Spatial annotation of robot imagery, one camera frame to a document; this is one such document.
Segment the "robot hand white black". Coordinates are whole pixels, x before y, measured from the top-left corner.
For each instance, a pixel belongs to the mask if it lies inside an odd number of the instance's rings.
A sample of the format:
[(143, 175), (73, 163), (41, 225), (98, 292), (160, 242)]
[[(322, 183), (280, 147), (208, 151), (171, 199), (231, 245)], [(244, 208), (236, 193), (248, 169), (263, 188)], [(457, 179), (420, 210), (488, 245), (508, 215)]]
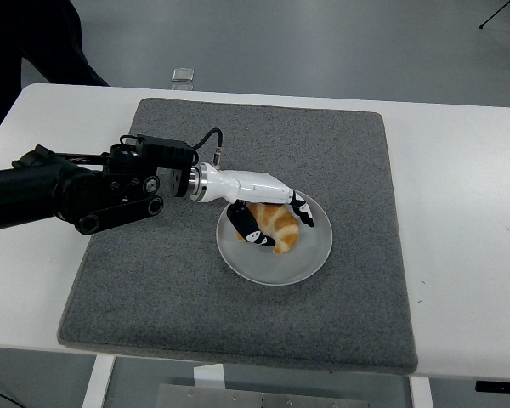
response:
[(248, 208), (250, 204), (288, 205), (303, 224), (314, 226), (309, 204), (294, 189), (267, 173), (218, 170), (203, 163), (198, 170), (198, 186), (193, 189), (191, 199), (210, 202), (225, 199), (229, 206), (226, 215), (242, 239), (250, 243), (274, 247), (276, 239), (261, 230), (258, 221)]

